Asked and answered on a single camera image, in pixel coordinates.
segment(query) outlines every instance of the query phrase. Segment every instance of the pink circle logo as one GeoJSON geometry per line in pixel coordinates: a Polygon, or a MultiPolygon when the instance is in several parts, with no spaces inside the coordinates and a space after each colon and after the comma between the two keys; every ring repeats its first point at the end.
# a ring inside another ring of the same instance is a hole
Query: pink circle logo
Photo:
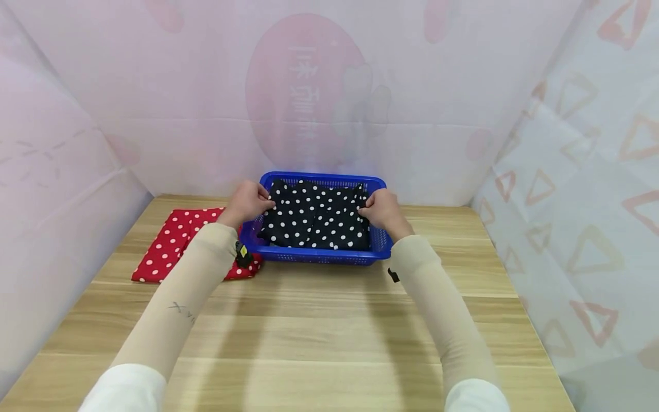
{"type": "Polygon", "coordinates": [[[391,93],[373,90],[372,71],[353,39],[328,18],[301,14],[258,42],[245,99],[265,155],[284,169],[331,171],[384,132],[391,93]]]}

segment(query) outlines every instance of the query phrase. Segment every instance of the wooden table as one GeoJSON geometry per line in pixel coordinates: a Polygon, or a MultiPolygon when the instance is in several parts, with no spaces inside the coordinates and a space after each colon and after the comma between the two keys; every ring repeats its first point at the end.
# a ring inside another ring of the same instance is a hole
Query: wooden table
{"type": "MultiPolygon", "coordinates": [[[[0,410],[75,410],[156,290],[130,274],[170,211],[223,204],[155,199],[0,410]]],[[[574,411],[477,215],[468,208],[405,213],[462,292],[512,410],[574,411]]],[[[436,350],[386,268],[267,262],[254,279],[221,284],[183,349],[165,410],[441,411],[436,350]]]]}

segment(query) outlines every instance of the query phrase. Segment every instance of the basket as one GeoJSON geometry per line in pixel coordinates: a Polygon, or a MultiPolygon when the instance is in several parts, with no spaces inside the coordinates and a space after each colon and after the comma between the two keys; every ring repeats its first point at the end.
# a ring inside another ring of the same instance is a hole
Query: basket
{"type": "MultiPolygon", "coordinates": [[[[261,177],[261,184],[270,189],[276,179],[294,185],[300,180],[313,182],[327,187],[356,187],[363,183],[370,195],[378,189],[387,187],[381,179],[367,176],[325,175],[319,173],[294,173],[286,171],[271,171],[261,177]]],[[[370,251],[361,250],[330,250],[306,249],[296,247],[270,246],[270,243],[261,239],[257,234],[261,230],[263,216],[248,221],[241,231],[241,242],[251,253],[259,253],[264,260],[278,260],[282,262],[329,263],[369,266],[377,260],[388,259],[391,256],[393,241],[383,229],[370,226],[370,251]]]]}

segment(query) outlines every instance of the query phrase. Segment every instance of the person's right hand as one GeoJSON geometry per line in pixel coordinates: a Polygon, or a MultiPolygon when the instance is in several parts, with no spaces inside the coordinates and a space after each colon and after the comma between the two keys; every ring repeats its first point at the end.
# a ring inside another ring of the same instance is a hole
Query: person's right hand
{"type": "Polygon", "coordinates": [[[394,243],[406,236],[414,235],[412,226],[405,219],[398,204],[398,197],[389,189],[373,192],[366,201],[366,207],[358,212],[373,226],[386,230],[394,243]]]}

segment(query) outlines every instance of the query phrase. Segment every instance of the finger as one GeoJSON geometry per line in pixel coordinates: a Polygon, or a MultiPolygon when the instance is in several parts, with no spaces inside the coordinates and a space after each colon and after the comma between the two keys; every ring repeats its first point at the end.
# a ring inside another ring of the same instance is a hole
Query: finger
{"type": "Polygon", "coordinates": [[[371,194],[370,197],[366,200],[366,207],[369,208],[375,203],[375,193],[371,194]]]}
{"type": "Polygon", "coordinates": [[[268,190],[265,187],[263,187],[263,185],[261,185],[260,183],[258,184],[258,194],[260,194],[266,199],[270,195],[270,193],[268,193],[268,190]]]}

